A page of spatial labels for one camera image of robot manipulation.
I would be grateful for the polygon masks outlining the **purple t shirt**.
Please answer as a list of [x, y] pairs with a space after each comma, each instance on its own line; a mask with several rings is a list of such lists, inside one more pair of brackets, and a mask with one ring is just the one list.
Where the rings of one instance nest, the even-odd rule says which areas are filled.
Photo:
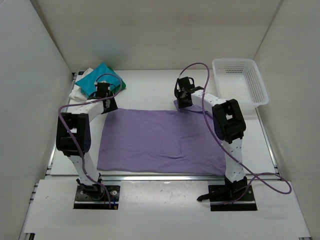
[[133, 173], [223, 176], [225, 153], [196, 105], [176, 110], [119, 108], [107, 114], [97, 169]]

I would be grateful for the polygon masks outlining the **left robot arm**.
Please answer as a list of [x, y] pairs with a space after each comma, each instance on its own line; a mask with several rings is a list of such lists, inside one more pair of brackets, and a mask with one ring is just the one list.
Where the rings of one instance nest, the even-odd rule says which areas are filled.
[[89, 153], [90, 123], [117, 109], [111, 84], [99, 82], [85, 103], [65, 105], [58, 110], [56, 148], [71, 160], [79, 176], [78, 184], [87, 186], [86, 191], [93, 199], [101, 198], [105, 187]]

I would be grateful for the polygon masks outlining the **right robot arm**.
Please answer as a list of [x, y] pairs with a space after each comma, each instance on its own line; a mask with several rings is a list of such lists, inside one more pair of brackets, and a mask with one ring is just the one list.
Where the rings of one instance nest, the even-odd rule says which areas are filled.
[[242, 195], [241, 187], [247, 185], [245, 170], [241, 165], [246, 123], [238, 102], [204, 92], [202, 87], [195, 86], [191, 77], [176, 80], [174, 96], [180, 109], [195, 105], [202, 107], [205, 113], [212, 114], [215, 136], [222, 143], [225, 153], [224, 195], [229, 200], [236, 200]]

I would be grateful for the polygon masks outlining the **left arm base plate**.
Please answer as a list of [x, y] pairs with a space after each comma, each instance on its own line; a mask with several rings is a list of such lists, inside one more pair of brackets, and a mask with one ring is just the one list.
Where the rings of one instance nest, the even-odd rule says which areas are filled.
[[78, 182], [73, 208], [76, 210], [118, 210], [120, 200], [120, 185], [84, 185]]

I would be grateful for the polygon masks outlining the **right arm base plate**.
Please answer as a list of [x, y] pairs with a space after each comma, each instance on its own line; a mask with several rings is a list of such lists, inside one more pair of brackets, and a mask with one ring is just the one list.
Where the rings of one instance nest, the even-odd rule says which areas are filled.
[[212, 212], [257, 211], [254, 191], [244, 177], [240, 181], [231, 182], [227, 178], [224, 184], [210, 184], [208, 193], [200, 195], [198, 202], [209, 200]]

